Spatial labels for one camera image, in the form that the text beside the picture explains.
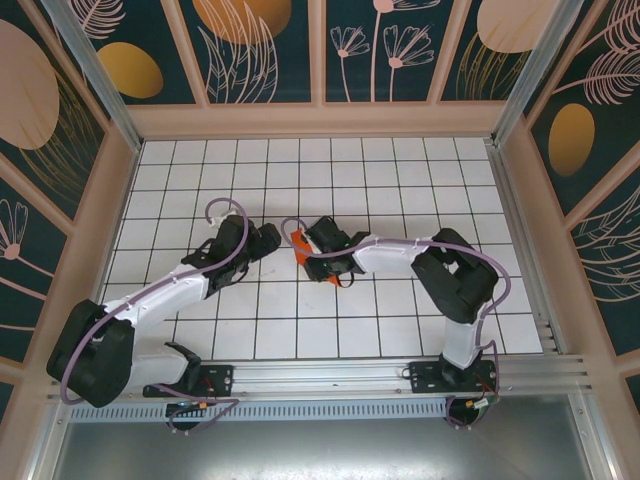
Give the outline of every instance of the leaf illustration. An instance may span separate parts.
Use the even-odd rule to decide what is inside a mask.
[[[89,38],[105,40],[125,17],[122,0],[70,0],[82,30]]]
[[[622,105],[622,99],[630,97],[640,85],[640,50],[625,53],[610,50],[600,55],[580,83],[584,83],[590,103]]]
[[[246,22],[229,0],[203,1],[205,15],[219,36],[199,28],[209,53],[206,87],[214,103],[255,103],[278,85],[278,59],[267,24],[245,3]],[[220,37],[229,38],[227,42]]]
[[[209,54],[209,72],[207,74],[207,92],[215,103],[226,103],[229,96],[229,73],[224,59],[220,56],[220,40],[214,35],[212,39],[207,32],[198,27]]]
[[[578,250],[593,247],[598,242],[608,239],[616,228],[637,215],[640,215],[640,187],[616,208],[601,215],[585,218],[578,224],[578,234],[574,236]]]
[[[640,46],[640,0],[616,0],[604,37],[612,50],[624,53]]]

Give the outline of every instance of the white line drawing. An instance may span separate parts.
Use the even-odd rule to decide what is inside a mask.
[[[380,20],[385,13],[394,11],[423,10],[435,7],[440,4],[440,0],[373,0],[373,7],[378,12],[376,14],[376,25],[373,29],[373,49],[371,54],[371,101],[376,101],[376,54],[378,49],[378,33],[380,31]]]
[[[106,40],[125,17],[122,0],[69,0],[82,30],[89,38]]]
[[[347,102],[351,102],[349,87],[347,86],[347,76],[344,69],[344,59],[368,53],[371,49],[369,48],[369,44],[365,43],[366,37],[362,32],[362,27],[347,27],[344,29],[344,33],[340,27],[334,27],[330,33],[333,46],[336,48],[336,52],[340,57],[344,93],[347,96]]]
[[[22,239],[24,238],[24,234],[27,229],[28,219],[29,209],[25,205],[20,202],[16,202],[12,211],[11,205],[7,199],[3,198],[0,200],[0,259],[7,261],[17,260],[43,275],[53,277],[51,272],[34,265],[20,256],[20,244],[22,243]],[[19,285],[4,277],[0,277],[0,283],[18,292],[24,293],[25,295],[42,300],[43,302],[47,298],[46,295],[31,290],[23,285]],[[5,324],[0,324],[0,328],[20,331],[35,330],[35,327],[20,327]]]
[[[384,47],[391,67],[389,81],[389,102],[393,102],[393,79],[396,70],[403,67],[424,65],[433,61],[434,51],[428,50],[431,45],[428,31],[430,27],[422,29],[407,27],[398,37],[398,26],[384,29]]]
[[[615,303],[640,297],[640,187],[616,208],[585,218],[576,228],[578,253],[595,251],[600,257],[580,255],[596,300]]]
[[[613,50],[619,53],[633,50],[640,41],[640,2],[638,0],[616,0],[609,20],[607,20],[607,27],[582,45],[578,53],[588,48],[603,35]]]
[[[582,85],[589,103],[622,105],[622,99],[640,86],[640,0],[616,0],[607,27],[578,53],[603,36],[610,50],[593,62],[584,79],[558,87],[553,94]]]
[[[209,54],[209,71],[205,87],[214,103],[255,103],[265,94],[273,100],[278,88],[278,55],[268,25],[257,18],[246,4],[249,28],[245,28],[238,11],[229,0],[202,5],[211,25],[231,38],[226,42],[198,27]]]

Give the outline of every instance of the dark teal wallpaper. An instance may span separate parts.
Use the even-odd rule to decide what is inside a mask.
[[[531,129],[565,214],[640,140],[638,15],[607,5]]]
[[[640,348],[640,168],[571,232],[617,355]]]
[[[74,218],[104,131],[16,0],[0,39],[0,153]]]
[[[391,3],[327,1],[327,102],[427,99],[453,3]]]
[[[194,103],[159,0],[72,0],[71,6],[126,104]]]
[[[558,66],[558,63],[562,59],[562,56],[564,55],[565,51],[567,50],[567,47],[571,43],[571,40],[576,34],[576,31],[580,28],[580,24],[584,20],[584,17],[587,15],[587,13],[589,13],[589,10],[591,9],[592,5],[593,5],[593,0],[584,0],[584,2],[582,3],[582,7],[580,7],[580,12],[578,13],[578,16],[576,17],[573,24],[571,25],[571,28],[567,33],[567,36],[564,38],[562,45],[560,45],[560,48],[558,49],[556,56],[551,62],[551,65],[549,65],[549,68],[547,68],[547,71],[545,72],[543,77],[540,79],[540,83],[538,84],[535,91],[531,95],[529,102],[527,102],[527,105],[524,107],[525,116],[529,116],[529,112],[538,101],[538,98],[540,97],[542,90],[544,90],[544,88],[546,87],[547,78],[549,78],[549,76],[551,75],[551,72],[553,72]]]
[[[9,405],[11,393],[13,393],[13,385],[0,382],[0,425],[4,418],[4,412],[7,410],[7,406]]]
[[[211,103],[311,101],[307,0],[180,0],[180,7]]]
[[[0,179],[0,357],[24,360],[66,239]]]
[[[506,100],[529,58],[529,50],[505,53],[485,45],[478,27],[478,14],[483,3],[486,3],[484,8],[492,8],[492,3],[500,4],[472,0],[441,100]],[[517,19],[501,18],[501,12],[497,8],[495,10],[492,14],[496,22],[489,28],[500,31],[500,24],[503,27],[517,25]],[[502,41],[504,50],[510,47],[509,35],[515,36],[517,32],[508,32]]]
[[[627,386],[629,387],[633,402],[636,404],[636,408],[640,414],[640,375],[627,377]]]

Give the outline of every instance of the flower illustration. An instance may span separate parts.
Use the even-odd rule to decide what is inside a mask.
[[[397,25],[384,29],[384,48],[391,67],[390,102],[393,102],[393,79],[398,68],[414,67],[433,61],[433,50],[427,50],[431,45],[428,31],[429,27],[423,29],[407,27],[398,37]]]
[[[9,202],[0,200],[0,258],[15,260],[20,256],[20,243],[27,228],[29,210],[20,202],[16,202],[11,212]]]
[[[373,0],[373,6],[379,13],[391,13],[394,10],[422,10],[435,7],[440,0]]]
[[[3,198],[0,200],[0,259],[18,260],[40,273],[53,277],[53,274],[33,265],[20,256],[20,244],[22,243],[24,232],[27,228],[28,218],[29,209],[22,203],[16,202],[15,208],[12,211],[7,199]],[[38,300],[45,301],[47,298],[46,295],[19,285],[4,277],[0,277],[0,284],[33,298],[37,298]],[[0,324],[0,329],[32,332],[35,330],[35,327]]]
[[[344,71],[344,59],[369,52],[369,44],[365,43],[365,36],[364,33],[362,33],[362,27],[347,27],[344,29],[344,33],[340,27],[334,27],[331,29],[331,41],[333,42],[333,46],[336,47],[336,51],[340,57],[344,93],[347,96],[347,102],[351,102],[349,88],[347,86],[347,76]]]
[[[376,54],[378,53],[378,32],[383,14],[393,11],[423,10],[435,7],[440,0],[373,0],[376,9],[376,25],[373,29],[373,49],[371,54],[371,101],[376,101]]]

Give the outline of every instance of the metal mounting plate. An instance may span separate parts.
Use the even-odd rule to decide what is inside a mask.
[[[210,391],[209,384],[213,387],[213,391]],[[192,391],[186,392],[178,386],[172,386],[171,388],[180,393],[187,393],[195,397],[230,397],[232,386],[232,365],[203,365],[202,368],[200,368],[200,377]],[[142,396],[145,398],[175,398],[152,385],[144,387]]]
[[[496,366],[491,360],[480,360],[475,366],[469,367],[465,370],[463,381],[455,387],[452,387],[442,377],[442,367],[439,361],[412,362],[409,364],[408,370],[407,378],[411,380],[413,393],[480,393],[482,392],[482,383],[478,380],[478,376],[489,387],[496,388],[496,380],[491,378],[491,374],[496,371]]]

